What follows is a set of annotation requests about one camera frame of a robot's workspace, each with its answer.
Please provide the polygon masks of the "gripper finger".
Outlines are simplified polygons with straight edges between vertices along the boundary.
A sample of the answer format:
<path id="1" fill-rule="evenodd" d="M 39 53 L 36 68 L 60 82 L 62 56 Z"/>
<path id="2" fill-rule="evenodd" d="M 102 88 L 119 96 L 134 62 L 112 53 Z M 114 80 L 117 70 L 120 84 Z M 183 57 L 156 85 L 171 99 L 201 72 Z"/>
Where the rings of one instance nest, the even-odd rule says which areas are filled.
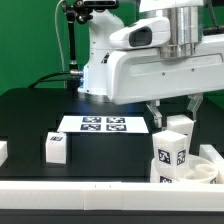
<path id="1" fill-rule="evenodd" d="M 188 96 L 188 98 L 190 99 L 190 101 L 189 101 L 187 110 L 191 112 L 192 119 L 196 121 L 197 111 L 203 102 L 203 94 L 202 93 L 191 94 Z"/>
<path id="2" fill-rule="evenodd" d="M 158 107 L 160 106 L 159 100 L 148 101 L 146 103 L 148 110 L 153 115 L 153 122 L 156 128 L 162 127 L 162 114 L 160 113 Z"/>

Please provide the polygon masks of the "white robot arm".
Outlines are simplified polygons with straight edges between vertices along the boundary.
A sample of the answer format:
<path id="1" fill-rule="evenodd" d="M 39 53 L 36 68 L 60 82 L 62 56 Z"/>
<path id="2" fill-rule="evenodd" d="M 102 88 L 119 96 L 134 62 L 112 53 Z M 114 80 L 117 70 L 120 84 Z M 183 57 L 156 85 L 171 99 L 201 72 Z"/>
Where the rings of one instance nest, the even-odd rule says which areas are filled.
<path id="1" fill-rule="evenodd" d="M 207 2 L 141 0 L 140 19 L 126 26 L 109 12 L 115 0 L 84 0 L 93 19 L 79 94 L 116 104 L 145 101 L 157 126 L 161 99 L 187 95 L 195 112 L 205 92 L 224 89 L 224 33 L 203 33 Z"/>

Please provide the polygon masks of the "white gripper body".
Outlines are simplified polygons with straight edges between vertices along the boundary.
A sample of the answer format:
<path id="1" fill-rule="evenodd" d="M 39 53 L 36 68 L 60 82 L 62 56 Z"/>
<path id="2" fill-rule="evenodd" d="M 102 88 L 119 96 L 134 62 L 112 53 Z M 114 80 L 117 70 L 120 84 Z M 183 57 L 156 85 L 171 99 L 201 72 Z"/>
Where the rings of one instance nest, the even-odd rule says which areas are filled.
<path id="1" fill-rule="evenodd" d="M 224 89 L 224 34 L 206 35 L 190 56 L 166 57 L 166 17 L 141 19 L 109 36 L 107 96 L 116 104 Z"/>

